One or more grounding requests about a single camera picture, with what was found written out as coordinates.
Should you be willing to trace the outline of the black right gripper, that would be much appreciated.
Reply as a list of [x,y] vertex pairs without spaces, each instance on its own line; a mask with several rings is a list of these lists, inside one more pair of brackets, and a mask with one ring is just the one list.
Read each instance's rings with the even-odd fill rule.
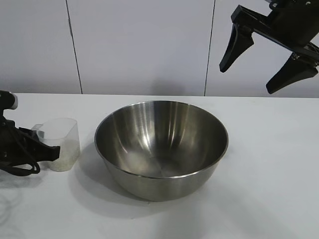
[[266,89],[273,94],[319,72],[319,48],[311,43],[319,33],[317,0],[270,0],[271,12],[263,15],[242,5],[231,14],[232,31],[219,69],[225,73],[235,60],[254,44],[252,33],[293,52],[269,80]]

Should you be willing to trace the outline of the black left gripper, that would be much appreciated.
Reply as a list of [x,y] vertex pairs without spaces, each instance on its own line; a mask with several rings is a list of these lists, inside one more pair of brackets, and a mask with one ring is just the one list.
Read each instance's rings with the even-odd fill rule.
[[39,169],[39,162],[59,158],[60,147],[45,143],[44,131],[15,127],[0,111],[0,168]]

